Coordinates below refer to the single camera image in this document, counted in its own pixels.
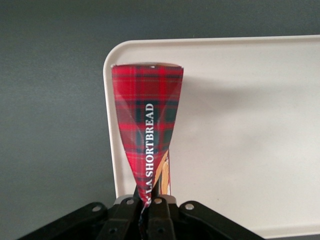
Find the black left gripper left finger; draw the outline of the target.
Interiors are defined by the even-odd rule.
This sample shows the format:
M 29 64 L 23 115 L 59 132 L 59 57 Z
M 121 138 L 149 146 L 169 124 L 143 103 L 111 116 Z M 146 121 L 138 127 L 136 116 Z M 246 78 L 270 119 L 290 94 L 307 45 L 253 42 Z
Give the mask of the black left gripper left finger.
M 141 201 L 136 197 L 119 197 L 110 208 L 101 202 L 92 202 L 20 239 L 139 240 L 140 207 Z

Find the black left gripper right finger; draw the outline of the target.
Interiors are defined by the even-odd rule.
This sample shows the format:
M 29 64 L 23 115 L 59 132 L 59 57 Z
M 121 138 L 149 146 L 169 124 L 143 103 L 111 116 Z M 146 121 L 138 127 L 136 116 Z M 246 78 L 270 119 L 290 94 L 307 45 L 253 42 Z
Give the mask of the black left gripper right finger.
M 197 201 L 177 206 L 172 196 L 152 199 L 148 240 L 262 240 L 258 234 Z

